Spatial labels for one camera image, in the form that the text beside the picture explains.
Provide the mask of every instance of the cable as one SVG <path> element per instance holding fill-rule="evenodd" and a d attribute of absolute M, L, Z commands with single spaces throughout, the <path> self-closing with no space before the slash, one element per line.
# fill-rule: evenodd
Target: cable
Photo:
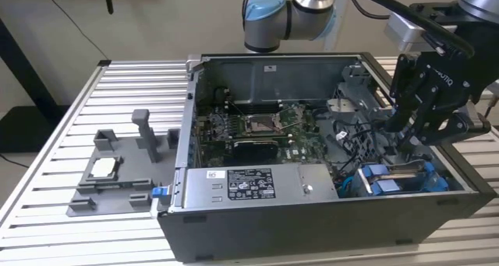
<path fill-rule="evenodd" d="M 348 159 L 348 161 L 344 163 L 344 165 L 340 167 L 340 169 L 339 169 L 339 171 L 342 171 L 344 168 L 346 168 L 346 166 L 355 160 L 355 158 L 358 157 L 356 155 L 358 155 L 358 152 L 359 152 L 359 150 L 352 154 L 352 157 Z"/>
<path fill-rule="evenodd" d="M 386 166 L 387 166 L 387 167 L 394 167 L 394 166 L 399 166 L 399 165 L 408 165 L 408 164 L 412 164 L 412 163 L 416 163 L 416 162 L 420 162 L 420 161 L 426 162 L 424 159 L 415 159 L 415 160 L 412 160 L 412 161 L 408 161 L 407 163 L 402 163 L 402 164 L 391 164 L 391 165 L 386 165 Z"/>
<path fill-rule="evenodd" d="M 360 6 L 358 0 L 352 0 L 352 3 L 354 3 L 354 6 L 358 8 L 359 12 L 360 12 L 366 17 L 368 17 L 370 19 L 388 19 L 388 18 L 390 18 L 390 15 L 375 15 L 374 13 L 367 12 L 367 11 L 364 10 L 364 8 L 362 8 L 362 6 Z"/>
<path fill-rule="evenodd" d="M 384 162 L 388 163 L 388 165 L 392 165 L 394 162 L 388 159 L 387 155 L 380 152 L 380 149 L 378 148 L 378 139 L 376 139 L 376 133 L 375 131 L 371 132 L 372 136 L 372 148 L 376 152 L 376 154 L 383 158 Z"/>
<path fill-rule="evenodd" d="M 334 124 L 332 124 L 332 127 L 334 127 L 334 132 L 336 133 L 338 132 L 338 124 L 342 124 L 344 126 L 363 126 L 363 125 L 371 125 L 372 124 L 372 121 L 371 122 L 366 122 L 366 123 L 356 123 L 356 124 L 352 124 L 352 123 L 348 123 L 343 120 L 335 120 L 334 121 Z"/>
<path fill-rule="evenodd" d="M 354 133 L 352 136 L 351 136 L 351 139 L 362 136 L 366 133 L 370 133 L 371 131 L 372 131 L 372 129 L 367 129 L 367 130 L 362 130 L 360 132 Z"/>
<path fill-rule="evenodd" d="M 390 11 L 400 15 L 404 19 L 420 26 L 438 40 L 443 41 L 452 49 L 459 49 L 460 52 L 471 58 L 475 55 L 475 49 L 470 43 L 456 34 L 444 29 L 435 21 L 418 14 L 406 5 L 396 0 L 371 0 L 380 4 Z"/>
<path fill-rule="evenodd" d="M 15 165 L 20 165 L 24 168 L 29 168 L 27 165 L 23 165 L 21 163 L 17 163 L 17 162 L 9 160 L 3 154 L 0 154 L 0 158 L 3 158 L 5 161 L 8 161 L 9 163 L 12 163 Z"/>
<path fill-rule="evenodd" d="M 247 6 L 248 6 L 248 0 L 243 0 L 243 7 L 242 7 L 242 18 L 243 18 L 243 30 L 244 30 L 244 26 L 247 24 Z"/>
<path fill-rule="evenodd" d="M 354 180 L 354 177 L 347 177 L 346 180 L 343 181 L 342 188 L 339 189 L 339 196 L 340 196 L 340 198 L 344 197 L 346 187 L 347 187 L 348 183 L 351 183 L 352 180 Z"/>
<path fill-rule="evenodd" d="M 487 110 L 484 111 L 484 115 L 483 115 L 483 117 L 488 117 L 488 114 L 491 114 L 491 110 L 492 110 L 492 107 L 491 106 L 488 106 L 487 107 Z"/>
<path fill-rule="evenodd" d="M 83 32 L 81 28 L 77 26 L 76 22 L 72 20 L 72 18 L 69 17 L 68 13 L 64 11 L 64 9 L 61 8 L 61 6 L 57 4 L 57 2 L 55 0 L 52 0 L 53 4 L 57 6 L 57 8 L 61 10 L 61 12 L 65 14 L 65 16 L 68 17 L 68 19 L 71 20 L 72 24 L 76 26 L 76 29 L 77 31 L 80 31 L 81 35 L 84 36 L 84 38 L 87 38 L 88 42 L 91 42 L 91 44 L 93 45 L 93 47 L 99 50 L 100 54 L 103 55 L 103 57 L 109 60 L 108 56 L 104 54 L 104 52 L 101 51 L 101 49 L 99 49 L 97 45 L 92 42 L 92 40 L 88 38 L 88 36 L 85 35 L 85 33 Z"/>
<path fill-rule="evenodd" d="M 219 91 L 219 90 L 226 90 L 226 89 L 228 89 L 226 86 L 218 86 L 218 87 L 215 87 L 215 89 L 214 89 L 214 94 L 212 94 L 212 97 L 211 97 L 211 100 L 212 100 L 212 103 L 215 104 L 215 101 L 216 101 L 216 92 Z"/>

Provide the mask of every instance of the label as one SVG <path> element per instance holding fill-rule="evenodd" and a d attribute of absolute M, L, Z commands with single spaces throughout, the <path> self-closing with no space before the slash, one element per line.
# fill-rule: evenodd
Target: label
<path fill-rule="evenodd" d="M 226 178 L 226 171 L 207 171 L 206 178 Z"/>
<path fill-rule="evenodd" d="M 278 71 L 278 65 L 264 65 L 264 72 Z"/>
<path fill-rule="evenodd" d="M 447 74 L 444 74 L 443 72 L 440 72 L 439 70 L 436 70 L 435 68 L 434 68 L 434 70 L 435 70 L 438 76 L 443 79 L 447 86 L 452 86 L 454 80 L 451 79 L 451 77 Z"/>
<path fill-rule="evenodd" d="M 252 200 L 275 198 L 272 170 L 252 168 L 227 171 L 228 198 Z"/>
<path fill-rule="evenodd" d="M 347 132 L 342 131 L 339 134 L 336 134 L 336 140 L 340 141 L 346 136 L 348 135 Z"/>

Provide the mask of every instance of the motherboard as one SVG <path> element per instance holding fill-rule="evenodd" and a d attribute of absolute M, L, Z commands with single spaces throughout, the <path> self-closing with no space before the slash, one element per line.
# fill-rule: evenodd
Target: motherboard
<path fill-rule="evenodd" d="M 202 165 L 324 163 L 331 168 L 315 110 L 299 102 L 256 110 L 232 103 L 210 108 L 198 116 Z"/>

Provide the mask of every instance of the open computer chassis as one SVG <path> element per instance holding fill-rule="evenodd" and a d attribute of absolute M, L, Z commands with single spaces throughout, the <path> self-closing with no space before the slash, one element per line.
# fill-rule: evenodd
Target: open computer chassis
<path fill-rule="evenodd" d="M 179 261 L 419 243 L 495 197 L 452 145 L 376 123 L 391 77 L 367 53 L 191 57 L 171 204 Z"/>

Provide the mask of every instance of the aluminum extrusion table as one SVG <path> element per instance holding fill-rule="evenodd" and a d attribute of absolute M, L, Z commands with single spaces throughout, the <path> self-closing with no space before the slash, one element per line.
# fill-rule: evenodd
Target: aluminum extrusion table
<path fill-rule="evenodd" d="M 378 58 L 394 74 L 396 58 Z M 151 213 L 68 217 L 67 204 L 93 151 L 93 134 L 136 136 L 136 108 L 155 133 L 179 128 L 184 61 L 112 61 L 99 67 L 1 211 L 0 265 L 177 265 Z M 455 145 L 499 192 L 499 132 Z M 482 265 L 499 263 L 499 198 L 446 223 L 416 246 L 212 262 L 215 265 Z"/>

